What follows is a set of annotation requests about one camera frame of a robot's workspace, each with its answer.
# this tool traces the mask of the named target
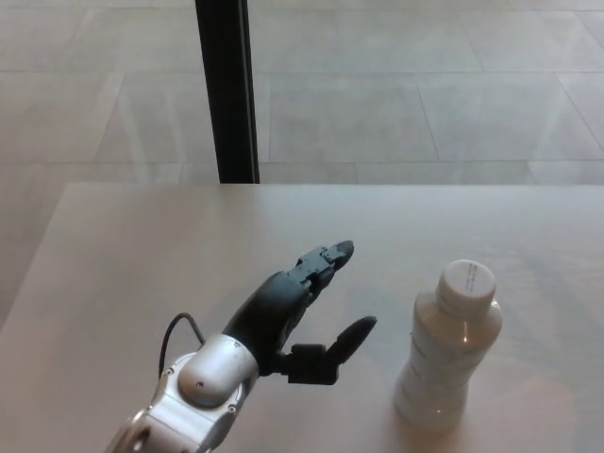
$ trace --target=black pole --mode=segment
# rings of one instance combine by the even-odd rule
[[[221,183],[260,183],[247,0],[195,0]]]

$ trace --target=white table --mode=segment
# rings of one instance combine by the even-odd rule
[[[262,378],[221,453],[597,452],[604,445],[604,189],[72,185],[0,335],[0,451],[101,452],[148,404],[163,331],[206,335],[317,244],[356,244],[294,332],[378,324],[334,387]],[[444,438],[391,404],[416,293],[450,260],[498,277],[504,327]],[[195,347],[182,327],[171,355]]]

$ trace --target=robotic arm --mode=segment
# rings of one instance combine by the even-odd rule
[[[210,453],[226,438],[258,377],[280,373],[291,383],[332,385],[338,367],[365,340],[376,318],[365,317],[329,348],[281,349],[306,309],[354,252],[350,241],[318,247],[287,272],[269,277],[222,334],[179,358],[159,378],[151,405],[130,418],[106,453]]]

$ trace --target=floor tile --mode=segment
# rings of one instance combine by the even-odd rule
[[[453,13],[340,11],[337,18],[345,72],[481,71]]]
[[[523,161],[356,165],[359,184],[533,184],[529,168]]]
[[[83,8],[0,9],[0,71],[51,71],[74,36]]]
[[[530,171],[539,184],[604,184],[604,161],[559,160],[529,162]]]
[[[604,49],[573,12],[463,12],[460,16],[487,71],[604,70]]]
[[[0,73],[0,162],[92,161],[123,78]]]
[[[96,156],[101,162],[210,162],[208,92],[202,74],[126,76]]]
[[[436,159],[410,76],[281,75],[271,90],[271,161]]]
[[[180,177],[181,185],[207,186],[219,184],[216,163],[185,163]]]
[[[152,0],[0,0],[1,6],[28,8],[148,8]]]
[[[602,159],[551,74],[419,75],[443,160]]]
[[[155,8],[195,8],[195,0],[150,0]]]
[[[558,74],[558,79],[604,146],[604,74]]]
[[[354,163],[262,163],[262,184],[356,184]]]
[[[198,72],[202,66],[196,16],[187,8],[90,9],[62,67]]]
[[[275,8],[294,9],[509,9],[506,0],[273,0]]]
[[[604,11],[578,12],[577,17],[585,24],[597,41],[604,45]]]
[[[339,71],[334,12],[250,10],[249,24],[255,72]]]
[[[0,326],[66,182],[177,183],[179,164],[0,165]]]
[[[602,10],[604,0],[509,0],[512,9],[581,11]]]
[[[254,75],[254,111],[256,113],[256,138],[258,161],[269,161],[269,128],[271,124],[271,78],[265,74]]]

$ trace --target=black cable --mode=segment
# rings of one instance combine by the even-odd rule
[[[170,325],[168,326],[168,328],[166,329],[166,333],[164,333],[164,335],[163,335],[163,341],[161,342],[161,351],[159,352],[159,378],[161,378],[161,374],[163,373],[163,366],[165,365],[165,362],[166,362],[166,349],[168,349],[168,343],[170,342],[170,335],[172,335],[172,330],[174,330],[174,327],[176,327],[176,324],[178,324],[178,321],[180,321],[182,318],[185,318],[187,321],[189,321],[189,324],[191,325],[191,328],[193,329],[193,332],[195,333],[197,340],[199,340],[199,343],[203,344],[206,342],[206,339],[204,338],[204,336],[201,333],[201,330],[199,329],[199,326],[197,325],[197,323],[195,322],[195,320],[189,313],[183,312],[183,313],[177,314],[175,316],[175,318],[172,320],[172,322],[170,323]]]

